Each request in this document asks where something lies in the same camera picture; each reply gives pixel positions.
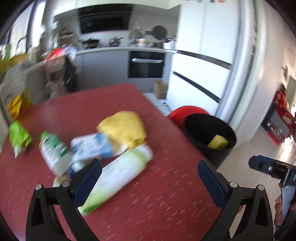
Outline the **person's right hand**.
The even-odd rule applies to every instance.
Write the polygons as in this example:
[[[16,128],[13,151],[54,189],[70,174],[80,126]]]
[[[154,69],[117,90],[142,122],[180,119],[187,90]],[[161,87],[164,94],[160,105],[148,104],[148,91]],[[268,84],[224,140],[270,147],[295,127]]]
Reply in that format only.
[[[282,198],[281,198],[281,194],[280,194],[279,197],[276,198],[274,208],[275,208],[275,218],[274,218],[274,221],[273,222],[274,222],[274,225],[277,226],[284,219],[283,213],[282,213]],[[296,209],[296,203],[295,202],[293,202],[291,204],[290,209],[292,211],[295,211],[295,209]]]

